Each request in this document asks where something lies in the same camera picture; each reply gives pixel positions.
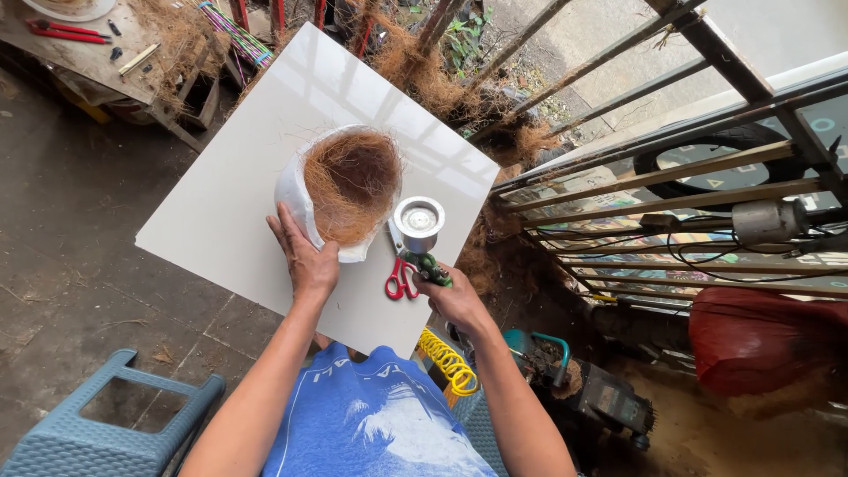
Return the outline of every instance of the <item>coconut fiber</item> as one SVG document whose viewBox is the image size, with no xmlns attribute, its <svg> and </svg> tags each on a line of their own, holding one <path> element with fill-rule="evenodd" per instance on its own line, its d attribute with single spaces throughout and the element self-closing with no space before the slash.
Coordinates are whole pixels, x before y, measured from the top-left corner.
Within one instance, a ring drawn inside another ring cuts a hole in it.
<svg viewBox="0 0 848 477">
<path fill-rule="evenodd" d="M 341 132 L 304 154 L 304 182 L 325 241 L 365 239 L 389 213 L 400 189 L 403 164 L 394 140 L 368 130 Z"/>
</svg>

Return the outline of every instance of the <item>red sack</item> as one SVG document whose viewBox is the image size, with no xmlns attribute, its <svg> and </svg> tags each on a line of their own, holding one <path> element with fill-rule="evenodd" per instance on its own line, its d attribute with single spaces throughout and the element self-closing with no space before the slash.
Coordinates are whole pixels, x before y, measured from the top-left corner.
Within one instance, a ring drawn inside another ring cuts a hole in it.
<svg viewBox="0 0 848 477">
<path fill-rule="evenodd" d="M 836 365 L 848 342 L 848 303 L 703 289 L 689 314 L 689 339 L 705 388 L 722 396 L 770 392 Z"/>
</svg>

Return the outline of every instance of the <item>black tire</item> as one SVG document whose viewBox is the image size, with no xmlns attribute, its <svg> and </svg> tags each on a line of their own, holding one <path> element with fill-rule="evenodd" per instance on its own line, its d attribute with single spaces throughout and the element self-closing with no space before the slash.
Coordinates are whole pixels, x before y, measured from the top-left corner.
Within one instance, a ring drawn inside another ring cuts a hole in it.
<svg viewBox="0 0 848 477">
<path fill-rule="evenodd" d="M 766 144 L 776 143 L 778 141 L 784 141 L 785 139 L 786 137 L 784 137 L 783 134 L 774 131 L 773 129 L 756 123 L 751 123 L 745 126 L 733 127 L 726 131 L 717 132 L 709 136 L 690 139 L 689 141 L 677 143 L 664 149 L 638 155 L 633 158 L 633 170 L 636 172 L 637 176 L 647 174 L 648 172 L 659 171 L 660 167 L 656 163 L 657 156 L 668 150 L 676 149 L 681 146 L 715 144 L 716 146 L 727 146 L 729 148 L 747 150 L 765 146 Z M 809 168 L 809 165 L 806 161 L 804 161 L 804 158 L 800 157 L 798 154 L 783 159 L 770 160 L 763 163 L 763 165 L 768 171 L 768 179 L 765 182 L 762 182 L 763 184 L 801 179 L 804 177 L 804 172 Z M 650 190 L 660 199 L 675 199 L 677 197 L 710 192 L 707 189 L 688 186 L 677 181 L 662 182 L 659 184 L 645 186 L 645 188 Z M 694 208 L 708 212 L 730 212 L 736 204 L 738 204 L 738 202 L 734 202 L 732 204 L 703 205 Z"/>
</svg>

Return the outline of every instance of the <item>red scissors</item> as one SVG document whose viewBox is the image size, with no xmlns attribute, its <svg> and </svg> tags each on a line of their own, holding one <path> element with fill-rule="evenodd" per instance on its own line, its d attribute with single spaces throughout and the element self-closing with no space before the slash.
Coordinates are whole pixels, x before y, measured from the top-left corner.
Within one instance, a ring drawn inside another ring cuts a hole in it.
<svg viewBox="0 0 848 477">
<path fill-rule="evenodd" d="M 413 273 L 417 272 L 418 269 L 415 265 L 412 265 L 408 261 L 400 258 L 401 256 L 406 256 L 406 247 L 404 247 L 404 243 L 400 237 L 400 231 L 394 226 L 392 219 L 388 220 L 388 231 L 392 235 L 392 246 L 394 247 L 394 253 L 396 256 L 394 257 L 394 269 L 392 270 L 392 274 L 389 275 L 386 280 L 386 295 L 388 295 L 388 297 L 392 300 L 399 300 L 404 296 L 405 291 L 406 298 L 412 300 L 418 296 L 418 290 L 415 292 L 412 291 L 409 280 L 406 277 L 406 269 L 409 268 Z"/>
</svg>

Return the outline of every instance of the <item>blue t-shirt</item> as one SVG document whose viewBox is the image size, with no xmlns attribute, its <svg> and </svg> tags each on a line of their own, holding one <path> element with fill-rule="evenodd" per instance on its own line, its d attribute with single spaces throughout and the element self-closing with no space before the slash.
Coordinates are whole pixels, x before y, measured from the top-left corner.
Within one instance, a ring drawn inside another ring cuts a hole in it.
<svg viewBox="0 0 848 477">
<path fill-rule="evenodd" d="M 332 343 L 300 370 L 263 477 L 496 477 L 417 365 L 380 346 L 362 363 Z"/>
</svg>

